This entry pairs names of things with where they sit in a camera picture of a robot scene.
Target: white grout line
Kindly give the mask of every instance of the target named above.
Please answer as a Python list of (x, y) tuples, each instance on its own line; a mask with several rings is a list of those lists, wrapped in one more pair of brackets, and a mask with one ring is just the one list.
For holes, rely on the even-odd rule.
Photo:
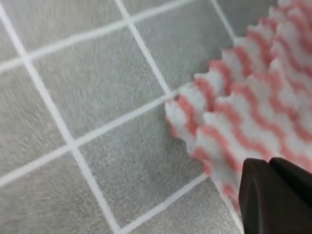
[(23, 61), (20, 58), (14, 58), (12, 60), (2, 62), (0, 64), (0, 73), (11, 70), (21, 65), (23, 65)]
[(190, 3), (192, 1), (196, 1), (196, 0), (175, 0), (175, 1), (171, 1), (171, 2), (163, 4), (161, 6), (158, 6), (158, 7), (152, 8), (150, 10), (146, 10), (146, 11), (143, 11), (141, 13), (138, 13), (138, 14), (130, 17), (130, 19), (133, 23), (136, 23), (136, 22), (141, 21), (143, 19), (164, 13), (166, 11), (169, 11), (169, 10), (172, 10), (175, 8), (178, 8), (178, 7), (183, 6), (187, 3)]
[(215, 173), (211, 177), (211, 179), (212, 179), (213, 183), (215, 184), (216, 188), (218, 189), (219, 194), (221, 195), (221, 198), (222, 198), (225, 206), (228, 208), (239, 232), (241, 234), (244, 234), (244, 228), (243, 228), (242, 221), (241, 221), (240, 217), (238, 216), (238, 213), (236, 212), (231, 200), (222, 193), (222, 184), (221, 184), (220, 180), (217, 179), (217, 177), (218, 177), (218, 175)]
[(64, 40), (58, 41), (54, 44), (50, 44), (50, 45), (45, 46), (41, 49), (38, 49), (38, 50), (30, 53), (29, 57), (30, 57), (30, 59), (37, 59), (39, 57), (42, 57), (42, 56), (50, 54), (50, 53), (54, 53), (55, 51), (61, 50), (65, 47), (74, 45), (76, 43), (104, 36), (110, 32), (116, 31), (116, 30), (121, 29), (125, 26), (127, 26), (127, 23), (124, 20), (121, 20), (118, 22), (108, 24), (104, 27), (97, 28), (95, 30), (83, 32), (80, 34), (75, 34), (75, 35), (68, 37)]
[(48, 162), (63, 156), (65, 153), (69, 152), (70, 148), (69, 146), (62, 146), (60, 148), (58, 148), (57, 150), (54, 150), (40, 158), (38, 158), (37, 160), (34, 160), (8, 174), (6, 174), (5, 176), (0, 178), (0, 188), (2, 188), (3, 186), (5, 186), (6, 184), (26, 175), (27, 173), (47, 164)]
[(197, 178), (192, 180), (190, 183), (185, 185), (183, 188), (176, 191), (174, 194), (172, 194), (170, 197), (168, 197), (162, 203), (155, 206), (150, 211), (143, 214), (142, 216), (140, 216), (139, 218), (137, 218), (136, 220), (134, 220), (133, 222), (131, 222), (130, 224), (128, 224), (127, 226), (122, 228), (118, 234), (128, 234), (129, 232), (131, 232), (132, 230), (134, 230), (135, 228), (137, 228), (138, 226), (140, 226), (144, 222), (153, 218), (158, 213), (166, 210), (170, 205), (172, 205), (174, 202), (179, 200), (183, 195), (185, 195), (187, 192), (192, 190), (196, 185), (200, 184), (201, 182), (203, 182), (207, 178), (208, 177), (206, 174), (202, 174), (202, 175), (198, 176)]
[(117, 5), (117, 7), (119, 8), (119, 10), (120, 10), (122, 16), (124, 17), (125, 21), (127, 22), (129, 29), (130, 29), (132, 35), (134, 36), (134, 38), (137, 42), (137, 45), (141, 49), (143, 55), (145, 56), (147, 62), (150, 65), (154, 75), (156, 76), (156, 78), (159, 82), (159, 85), (161, 86), (161, 88), (163, 89), (165, 94), (170, 94), (171, 90), (170, 90), (169, 86), (167, 85), (163, 75), (161, 74), (161, 72), (160, 72), (155, 60), (153, 59), (149, 49), (145, 45), (140, 33), (138, 32), (137, 28), (133, 24), (129, 13), (127, 12), (125, 5), (123, 4), (123, 2), (121, 0), (115, 0), (115, 3)]
[(91, 191), (93, 192), (94, 196), (96, 197), (98, 204), (100, 206), (100, 208), (103, 211), (104, 216), (107, 219), (107, 222), (109, 223), (109, 225), (111, 226), (112, 230), (114, 233), (117, 233), (120, 229), (120, 227), (118, 226), (110, 208), (107, 205), (107, 202), (105, 201), (105, 199), (103, 198), (102, 194), (101, 194), (101, 190), (99, 189), (95, 179), (92, 176), (92, 173), (88, 167), (88, 165), (86, 164), (81, 152), (75, 148), (73, 146), (73, 138), (70, 135), (67, 126), (64, 122), (64, 120), (62, 119), (59, 111), (57, 110), (55, 104), (53, 103), (48, 91), (46, 90), (46, 88), (44, 87), (44, 84), (38, 74), (38, 72), (36, 71), (35, 67), (33, 66), (33, 64), (31, 63), (24, 46), (22, 45), (9, 17), (7, 16), (5, 9), (3, 7), (3, 5), (0, 3), (0, 18), (2, 20), (2, 23), (8, 33), (8, 35), (10, 36), (17, 52), (19, 53), (19, 55), (21, 56), (23, 63), (35, 85), (35, 87), (37, 88), (38, 92), (41, 95), (41, 98), (43, 99), (44, 103), (46, 104), (48, 110), (50, 111), (54, 121), (57, 124), (57, 127), (61, 133), (61, 135), (63, 136), (65, 142), (68, 144), (68, 146), (71, 149), (71, 152), (73, 154), (74, 159), (76, 160), (84, 178), (86, 179), (87, 183), (89, 184), (89, 187), (91, 189)]
[(94, 130), (94, 131), (91, 131), (90, 133), (87, 133), (85, 135), (83, 135), (82, 137), (78, 138), (76, 140), (76, 146), (81, 146), (82, 144), (85, 144), (105, 133), (107, 133), (108, 131), (134, 119), (135, 117), (159, 106), (160, 104), (164, 103), (166, 100), (168, 100), (169, 98), (173, 97), (174, 94), (169, 94), (169, 95), (164, 95), (164, 96), (161, 96), (137, 109), (135, 109), (134, 111), (132, 112), (129, 112), (119, 118), (116, 118), (115, 120), (105, 124), (104, 126)]
[(223, 13), (223, 10), (221, 9), (219, 3), (217, 2), (217, 0), (210, 0), (210, 1), (211, 1), (212, 5), (214, 6), (216, 13), (220, 17), (220, 19), (221, 19), (226, 31), (228, 32), (231, 40), (234, 42), (234, 39), (236, 38), (235, 32), (234, 32), (232, 26), (230, 25), (227, 17)]
[(110, 225), (111, 229), (113, 230), (115, 234), (119, 233), (120, 226), (117, 224), (117, 221), (113, 215), (113, 212), (111, 208), (109, 207), (109, 205), (107, 204), (107, 201), (105, 200), (103, 193), (101, 189), (99, 188), (96, 179), (92, 175), (92, 172), (87, 162), (85, 161), (81, 151), (78, 148), (74, 147), (72, 148), (72, 153), (84, 178), (88, 182), (93, 195), (95, 196), (100, 208), (102, 209), (102, 212), (104, 214), (104, 217), (106, 218), (106, 221), (108, 222), (108, 224)]

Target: tile grout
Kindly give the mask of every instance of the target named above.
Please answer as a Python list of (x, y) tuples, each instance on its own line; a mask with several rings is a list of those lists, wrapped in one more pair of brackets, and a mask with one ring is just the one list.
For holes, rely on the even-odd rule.
[(215, 12), (218, 14), (225, 30), (227, 31), (227, 33), (229, 34), (232, 42), (234, 42), (234, 39), (236, 38), (236, 34), (232, 28), (232, 26), (230, 25), (226, 15), (223, 13), (222, 8), (220, 7), (219, 3), (217, 2), (217, 0), (208, 0), (211, 2), (211, 4), (214, 7)]
[(117, 224), (115, 217), (112, 214), (110, 207), (108, 206), (105, 198), (102, 195), (102, 192), (94, 179), (90, 168), (88, 167), (83, 155), (81, 154), (80, 150), (75, 147), (72, 142), (73, 137), (69, 133), (69, 130), (65, 124), (65, 121), (62, 119), (56, 105), (53, 103), (48, 91), (46, 90), (42, 79), (40, 78), (38, 72), (36, 71), (34, 65), (32, 64), (31, 60), (29, 59), (25, 48), (19, 39), (2, 3), (0, 3), (0, 19), (13, 43), (15, 46), (16, 51), (22, 58), (22, 62), (29, 73), (31, 80), (33, 81), (37, 91), (39, 92), (41, 98), (43, 99), (47, 109), (49, 110), (52, 118), (54, 119), (63, 139), (67, 143), (74, 157), (83, 177), (85, 178), (86, 182), (88, 183), (91, 192), (95, 196), (99, 207), (102, 209), (103, 215), (105, 216), (108, 224), (110, 225), (111, 229), (114, 233), (120, 229), (119, 225)]
[(146, 221), (152, 219), (157, 214), (163, 212), (166, 210), (169, 206), (171, 206), (173, 203), (178, 201), (182, 196), (187, 194), (189, 191), (191, 191), (194, 187), (196, 187), (198, 184), (206, 180), (208, 176), (203, 173), (184, 185), (181, 189), (177, 190), (175, 193), (173, 193), (171, 196), (169, 196), (167, 199), (165, 199), (163, 202), (158, 204), (157, 206), (150, 209), (145, 214), (141, 215), (134, 221), (132, 221), (127, 226), (123, 227), (118, 234), (128, 234), (129, 232), (133, 231), (135, 228), (139, 227)]
[[(183, 6), (185, 4), (188, 4), (192, 1), (196, 1), (196, 0), (174, 0), (172, 2), (163, 4), (161, 6), (154, 7), (152, 9), (148, 9), (143, 12), (137, 13), (133, 16), (130, 16), (130, 19), (133, 23), (140, 22), (142, 20), (148, 19), (150, 17), (156, 16), (158, 14), (161, 14), (169, 10), (173, 10), (175, 8)], [(39, 59), (48, 54), (64, 49), (68, 46), (75, 45), (79, 42), (88, 41), (91, 39), (102, 37), (108, 33), (114, 32), (118, 29), (122, 29), (126, 26), (127, 26), (127, 22), (124, 19), (122, 19), (116, 22), (109, 23), (103, 27), (99, 27), (96, 29), (82, 32), (82, 33), (74, 34), (67, 38), (61, 39), (57, 42), (43, 46), (42, 48), (38, 48), (32, 52), (29, 52), (28, 57), (30, 60)], [(23, 58), (16, 57), (7, 61), (2, 61), (0, 63), (0, 74), (2, 72), (5, 72), (5, 71), (8, 71), (8, 70), (11, 70), (13, 68), (23, 65), (22, 60)]]
[(147, 48), (143, 38), (140, 35), (139, 31), (137, 30), (133, 21), (131, 20), (130, 15), (129, 15), (125, 5), (123, 4), (123, 2), (121, 0), (115, 0), (115, 3), (117, 5), (118, 9), (120, 10), (123, 19), (127, 22), (127, 25), (129, 27), (133, 37), (135, 38), (137, 45), (139, 46), (144, 57), (146, 58), (146, 61), (150, 65), (150, 67), (151, 67), (154, 75), (156, 76), (156, 79), (158, 80), (158, 83), (161, 86), (162, 90), (165, 92), (165, 94), (170, 94), (171, 90), (170, 90), (167, 82), (165, 81), (165, 78), (163, 77), (160, 69), (158, 68), (154, 58), (152, 57), (149, 49)]

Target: textured cleaning cloth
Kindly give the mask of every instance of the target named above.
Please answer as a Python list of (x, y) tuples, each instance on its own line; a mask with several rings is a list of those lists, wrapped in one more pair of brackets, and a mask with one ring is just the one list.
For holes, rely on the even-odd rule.
[(165, 104), (172, 134), (237, 207), (243, 161), (312, 172), (312, 0), (281, 0)]

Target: floor tile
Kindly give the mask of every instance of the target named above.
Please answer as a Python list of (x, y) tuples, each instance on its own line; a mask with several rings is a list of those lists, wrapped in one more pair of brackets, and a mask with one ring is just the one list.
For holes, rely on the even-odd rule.
[(172, 89), (206, 72), (230, 38), (207, 0), (197, 0), (137, 24)]
[(63, 145), (24, 68), (0, 74), (0, 176)]
[(127, 11), (134, 15), (144, 10), (149, 10), (151, 8), (161, 6), (173, 0), (123, 0)]
[(114, 0), (3, 0), (18, 35), (33, 50), (121, 19)]
[(70, 155), (0, 190), (1, 234), (111, 234)]
[(13, 43), (7, 34), (4, 26), (0, 23), (0, 63), (17, 57), (17, 52), (13, 46)]
[(75, 137), (163, 94), (128, 29), (69, 47), (35, 65)]
[(82, 147), (121, 226), (202, 173), (185, 146), (172, 139), (163, 105)]
[(189, 191), (131, 234), (239, 234), (211, 180)]
[(257, 24), (277, 0), (218, 0), (235, 33), (243, 36), (248, 25)]

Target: gray tile floor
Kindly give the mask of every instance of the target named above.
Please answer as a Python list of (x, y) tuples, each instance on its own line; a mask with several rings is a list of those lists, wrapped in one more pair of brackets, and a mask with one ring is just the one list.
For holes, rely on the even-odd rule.
[[(241, 35), (272, 1), (217, 3)], [(164, 121), (231, 45), (210, 0), (0, 0), (0, 19), (1, 234), (239, 233)]]

